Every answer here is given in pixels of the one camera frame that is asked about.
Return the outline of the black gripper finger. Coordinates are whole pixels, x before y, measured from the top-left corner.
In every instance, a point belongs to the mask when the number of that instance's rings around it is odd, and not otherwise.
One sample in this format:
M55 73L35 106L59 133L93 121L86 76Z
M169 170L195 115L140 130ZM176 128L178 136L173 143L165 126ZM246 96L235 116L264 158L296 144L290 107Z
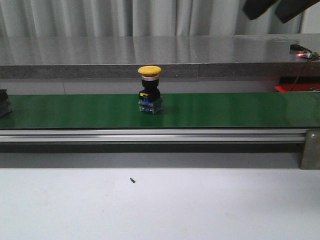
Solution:
M275 15L284 24L318 2L319 0L281 0L275 9Z
M255 20L276 2L277 0L246 0L242 10L249 20Z

